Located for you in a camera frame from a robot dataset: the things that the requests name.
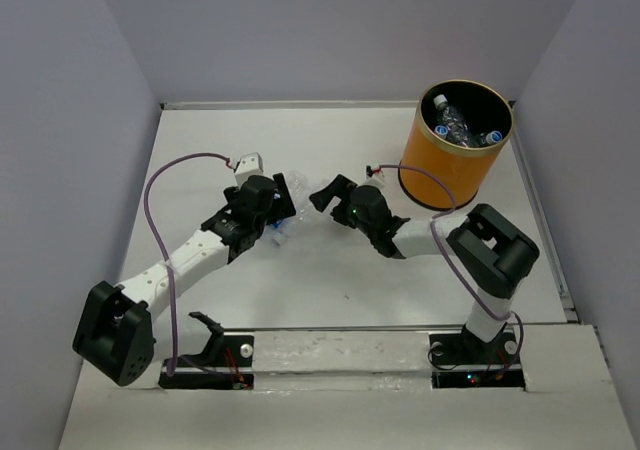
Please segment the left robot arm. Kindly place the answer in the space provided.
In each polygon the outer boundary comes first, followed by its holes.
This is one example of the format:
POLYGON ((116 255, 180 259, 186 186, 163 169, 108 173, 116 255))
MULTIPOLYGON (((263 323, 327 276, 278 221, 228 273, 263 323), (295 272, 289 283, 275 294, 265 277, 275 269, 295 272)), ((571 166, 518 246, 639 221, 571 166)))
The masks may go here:
POLYGON ((250 176, 225 189, 226 205, 166 259, 116 285, 106 281, 88 293, 72 341, 75 353, 120 387, 137 380, 154 361, 175 357, 196 367, 215 362, 225 349, 224 329, 202 312, 190 318, 204 330, 181 335, 178 323, 161 341, 155 324, 207 275, 250 250, 267 226, 293 217, 296 209, 285 177, 250 176))

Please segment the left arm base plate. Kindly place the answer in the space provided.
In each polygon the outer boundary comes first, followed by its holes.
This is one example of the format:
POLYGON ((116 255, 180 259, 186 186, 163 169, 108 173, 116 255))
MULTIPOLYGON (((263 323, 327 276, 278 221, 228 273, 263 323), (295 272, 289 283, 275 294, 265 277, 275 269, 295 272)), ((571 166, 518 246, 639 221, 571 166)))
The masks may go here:
POLYGON ((181 356, 172 376, 161 365, 158 384, 165 390, 252 390, 255 336, 229 333, 218 349, 181 356))

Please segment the clear bottle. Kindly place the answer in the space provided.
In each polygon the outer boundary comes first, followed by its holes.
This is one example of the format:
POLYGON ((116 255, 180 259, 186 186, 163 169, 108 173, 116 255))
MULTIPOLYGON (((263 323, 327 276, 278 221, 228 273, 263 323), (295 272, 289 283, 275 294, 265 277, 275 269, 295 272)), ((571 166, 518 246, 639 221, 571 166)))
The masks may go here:
POLYGON ((449 128, 446 125, 437 125, 433 132, 439 138, 445 139, 449 133, 449 128))
POLYGON ((503 134, 497 130, 484 132, 477 134, 475 140, 479 148, 490 147, 500 143, 503 140, 503 134))
POLYGON ((444 140, 463 148, 478 148, 475 137, 457 107, 451 105, 443 94, 435 96, 433 104, 436 109, 437 125, 446 125, 449 128, 449 133, 444 140))
POLYGON ((288 172, 285 175, 285 180, 295 204, 296 215, 290 217, 291 224, 288 228, 288 237, 286 239, 274 240, 271 237, 272 242, 279 247, 284 246, 295 236, 304 233, 311 227, 318 215, 318 211, 314 209, 309 196, 329 183, 326 179, 309 180, 304 174, 297 171, 288 172))

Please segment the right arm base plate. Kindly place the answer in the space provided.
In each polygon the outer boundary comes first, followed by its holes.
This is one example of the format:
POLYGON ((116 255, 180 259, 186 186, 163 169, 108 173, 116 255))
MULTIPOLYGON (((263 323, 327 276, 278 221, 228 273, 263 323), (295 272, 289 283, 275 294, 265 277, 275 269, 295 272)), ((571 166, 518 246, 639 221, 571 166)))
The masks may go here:
POLYGON ((488 347, 473 349, 461 333, 436 333, 429 337, 427 360, 433 369, 435 389, 526 387, 519 340, 502 332, 488 347))

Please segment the blue label plastic bottle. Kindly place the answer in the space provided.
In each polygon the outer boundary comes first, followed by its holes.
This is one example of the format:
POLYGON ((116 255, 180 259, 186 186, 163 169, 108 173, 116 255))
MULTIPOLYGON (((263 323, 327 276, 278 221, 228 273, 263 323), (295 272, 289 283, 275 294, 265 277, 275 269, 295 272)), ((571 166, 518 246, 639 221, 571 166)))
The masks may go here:
POLYGON ((286 239, 288 237, 288 228, 290 227, 291 219, 286 218, 279 220, 266 227, 265 231, 274 239, 286 239))

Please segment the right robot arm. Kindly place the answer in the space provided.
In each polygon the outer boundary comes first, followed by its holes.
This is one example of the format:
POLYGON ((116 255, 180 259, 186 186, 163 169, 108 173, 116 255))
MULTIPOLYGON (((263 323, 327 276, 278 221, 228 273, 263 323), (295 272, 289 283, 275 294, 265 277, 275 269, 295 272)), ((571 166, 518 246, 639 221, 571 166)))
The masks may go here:
POLYGON ((359 230, 386 258, 444 258, 474 303, 459 333, 432 344, 428 357, 435 369, 494 363, 509 368, 519 354, 508 353, 500 340, 517 316, 514 295, 540 256, 538 246, 488 204, 458 215, 451 202, 428 220, 397 216, 382 194, 384 169, 368 168, 362 184, 337 175, 309 200, 335 222, 359 230))

